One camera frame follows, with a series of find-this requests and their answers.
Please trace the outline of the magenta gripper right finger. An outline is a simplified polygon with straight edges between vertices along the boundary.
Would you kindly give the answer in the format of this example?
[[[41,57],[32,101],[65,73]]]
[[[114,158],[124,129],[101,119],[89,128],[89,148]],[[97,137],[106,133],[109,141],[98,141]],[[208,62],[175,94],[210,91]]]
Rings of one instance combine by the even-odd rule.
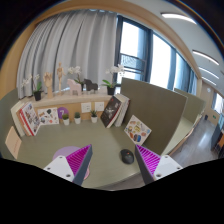
[[[145,184],[150,184],[182,169],[182,166],[169,155],[159,156],[140,145],[135,146],[135,157]]]

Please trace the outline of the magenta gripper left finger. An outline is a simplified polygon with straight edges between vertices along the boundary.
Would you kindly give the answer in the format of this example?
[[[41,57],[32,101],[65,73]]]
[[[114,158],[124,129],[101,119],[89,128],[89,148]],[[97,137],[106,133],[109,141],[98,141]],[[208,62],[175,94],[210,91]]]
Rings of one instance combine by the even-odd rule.
[[[53,158],[44,170],[81,186],[89,176],[92,154],[92,145],[87,145],[67,157],[58,156]]]

